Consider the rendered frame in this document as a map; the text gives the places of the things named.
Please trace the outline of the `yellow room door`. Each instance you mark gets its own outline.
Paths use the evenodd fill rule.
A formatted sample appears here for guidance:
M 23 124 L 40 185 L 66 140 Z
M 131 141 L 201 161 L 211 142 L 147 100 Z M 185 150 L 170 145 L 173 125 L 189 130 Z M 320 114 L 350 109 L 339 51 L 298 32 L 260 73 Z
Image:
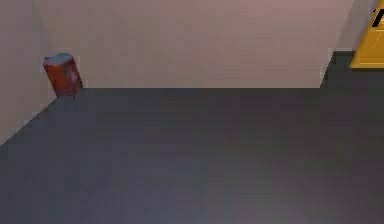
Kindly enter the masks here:
M 384 9 L 384 0 L 379 0 L 374 10 L 380 8 Z M 384 17 L 379 27 L 371 27 L 374 10 L 351 61 L 352 69 L 384 69 Z

